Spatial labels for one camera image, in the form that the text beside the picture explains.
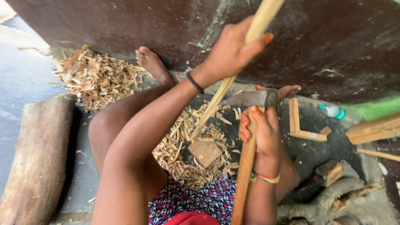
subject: tree bark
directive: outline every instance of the tree bark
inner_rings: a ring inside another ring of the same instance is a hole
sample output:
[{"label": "tree bark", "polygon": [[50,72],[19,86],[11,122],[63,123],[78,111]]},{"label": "tree bark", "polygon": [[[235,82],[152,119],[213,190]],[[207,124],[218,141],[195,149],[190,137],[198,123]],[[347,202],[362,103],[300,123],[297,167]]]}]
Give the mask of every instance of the tree bark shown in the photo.
[{"label": "tree bark", "polygon": [[60,94],[23,108],[20,135],[0,200],[2,225],[49,224],[65,180],[76,98]]}]

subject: colorful thread bracelet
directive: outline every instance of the colorful thread bracelet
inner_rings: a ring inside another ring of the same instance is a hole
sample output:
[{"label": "colorful thread bracelet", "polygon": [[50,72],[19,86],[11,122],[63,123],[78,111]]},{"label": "colorful thread bracelet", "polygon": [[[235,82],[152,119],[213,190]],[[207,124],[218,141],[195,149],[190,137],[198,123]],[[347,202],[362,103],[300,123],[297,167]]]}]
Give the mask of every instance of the colorful thread bracelet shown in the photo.
[{"label": "colorful thread bracelet", "polygon": [[259,174],[259,173],[257,173],[256,171],[253,170],[251,172],[250,180],[251,181],[256,181],[257,178],[259,178],[259,179],[261,179],[261,180],[263,180],[265,182],[271,183],[271,184],[277,184],[279,182],[280,174],[276,178],[269,178],[269,177],[266,177],[266,176],[264,176],[262,174]]}]

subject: green paint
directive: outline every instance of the green paint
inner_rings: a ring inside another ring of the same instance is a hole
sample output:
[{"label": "green paint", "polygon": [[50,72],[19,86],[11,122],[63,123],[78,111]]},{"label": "green paint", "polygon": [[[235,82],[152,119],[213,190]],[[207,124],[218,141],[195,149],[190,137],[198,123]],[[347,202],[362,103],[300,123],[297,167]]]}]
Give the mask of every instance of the green paint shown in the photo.
[{"label": "green paint", "polygon": [[342,107],[368,121],[400,112],[400,96],[362,104],[343,105]]}]

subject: wooden hammer handle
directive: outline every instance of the wooden hammer handle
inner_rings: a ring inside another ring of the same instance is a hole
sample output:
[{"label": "wooden hammer handle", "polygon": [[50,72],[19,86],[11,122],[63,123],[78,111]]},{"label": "wooden hammer handle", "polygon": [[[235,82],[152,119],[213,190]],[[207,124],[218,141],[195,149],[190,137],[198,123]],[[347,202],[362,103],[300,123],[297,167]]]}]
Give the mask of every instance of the wooden hammer handle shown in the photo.
[{"label": "wooden hammer handle", "polygon": [[[257,122],[253,119],[251,115],[250,108],[249,111],[249,119],[250,125],[247,127],[251,132],[251,138],[247,143],[243,143],[242,153],[240,156],[239,163],[239,172],[238,178],[236,180],[236,191],[235,191],[235,202],[233,206],[232,213],[232,225],[240,225],[242,224],[243,211],[244,206],[246,204],[246,196],[248,185],[250,182],[251,172],[253,170],[253,162],[254,156],[256,155],[257,143],[256,143],[256,134],[257,134]],[[265,112],[265,107],[259,107],[260,111]]]}]

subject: person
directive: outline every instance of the person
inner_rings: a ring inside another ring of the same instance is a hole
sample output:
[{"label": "person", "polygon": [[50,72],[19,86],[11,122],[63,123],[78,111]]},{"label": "person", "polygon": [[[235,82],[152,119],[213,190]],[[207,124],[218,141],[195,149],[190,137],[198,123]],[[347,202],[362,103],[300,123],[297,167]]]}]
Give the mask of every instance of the person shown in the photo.
[{"label": "person", "polygon": [[[191,73],[204,89],[218,80],[236,76],[272,40],[265,34],[244,44],[252,16],[226,25],[209,57]],[[89,140],[100,175],[94,225],[102,224],[230,224],[236,181],[225,175],[202,189],[182,186],[152,155],[181,114],[199,94],[187,78],[174,84],[158,56],[147,47],[136,50],[138,64],[159,82],[158,86],[112,103],[89,125]],[[257,85],[257,90],[264,87]],[[300,86],[278,90],[279,99],[295,94]],[[299,183],[299,174],[281,141],[275,107],[265,113],[253,107],[240,117],[239,137],[247,142],[251,113],[258,124],[254,161],[256,180],[250,182],[243,224],[275,224],[276,208]],[[262,176],[269,177],[266,182]]]}]

